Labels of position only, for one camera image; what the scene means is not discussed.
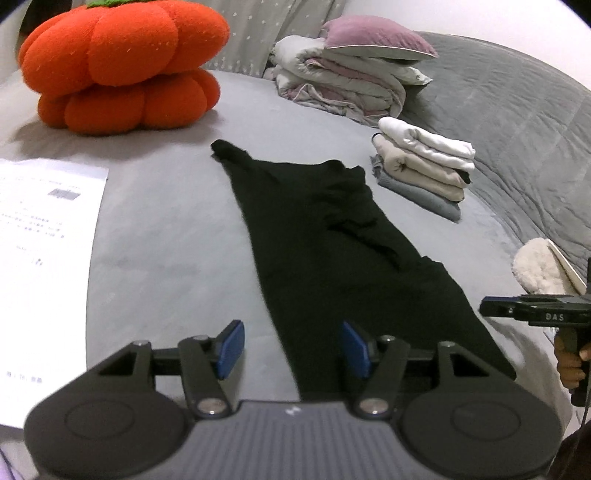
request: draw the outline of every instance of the white paper sheet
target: white paper sheet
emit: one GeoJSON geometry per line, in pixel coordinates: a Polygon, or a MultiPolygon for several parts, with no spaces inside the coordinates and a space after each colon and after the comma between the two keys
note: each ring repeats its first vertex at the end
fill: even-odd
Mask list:
{"type": "Polygon", "coordinates": [[[0,161],[0,424],[86,370],[86,295],[108,171],[0,161]]]}

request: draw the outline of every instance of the pumpkin pillow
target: pumpkin pillow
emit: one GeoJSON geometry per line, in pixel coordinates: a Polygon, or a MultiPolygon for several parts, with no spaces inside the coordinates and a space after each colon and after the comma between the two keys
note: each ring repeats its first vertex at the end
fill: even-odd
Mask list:
{"type": "Polygon", "coordinates": [[[200,66],[228,39],[228,23],[204,5],[101,0],[41,24],[18,61],[51,127],[89,135],[178,128],[219,100],[217,80],[200,66]]]}

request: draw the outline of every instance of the human hand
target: human hand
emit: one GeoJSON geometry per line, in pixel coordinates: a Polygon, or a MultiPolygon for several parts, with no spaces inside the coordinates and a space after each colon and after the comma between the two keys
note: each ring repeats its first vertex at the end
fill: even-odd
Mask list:
{"type": "Polygon", "coordinates": [[[560,381],[564,387],[570,390],[577,388],[579,382],[585,378],[585,374],[581,369],[583,361],[591,360],[591,343],[585,345],[579,355],[567,352],[559,331],[554,338],[554,355],[558,360],[556,370],[560,374],[560,381]]]}

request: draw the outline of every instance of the green stem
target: green stem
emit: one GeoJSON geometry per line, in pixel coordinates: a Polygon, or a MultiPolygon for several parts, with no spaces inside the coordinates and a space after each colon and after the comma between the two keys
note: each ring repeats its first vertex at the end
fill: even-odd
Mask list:
{"type": "Polygon", "coordinates": [[[86,8],[94,8],[94,7],[118,7],[120,5],[125,4],[133,4],[138,2],[151,2],[153,0],[95,0],[94,2],[89,3],[86,8]]]}

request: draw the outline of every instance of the pink pillow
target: pink pillow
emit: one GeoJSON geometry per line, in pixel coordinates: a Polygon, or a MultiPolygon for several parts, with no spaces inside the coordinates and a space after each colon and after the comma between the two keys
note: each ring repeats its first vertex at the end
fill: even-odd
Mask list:
{"type": "Polygon", "coordinates": [[[322,36],[325,48],[347,56],[412,61],[439,56],[423,37],[382,17],[336,18],[324,24],[322,36]]]}

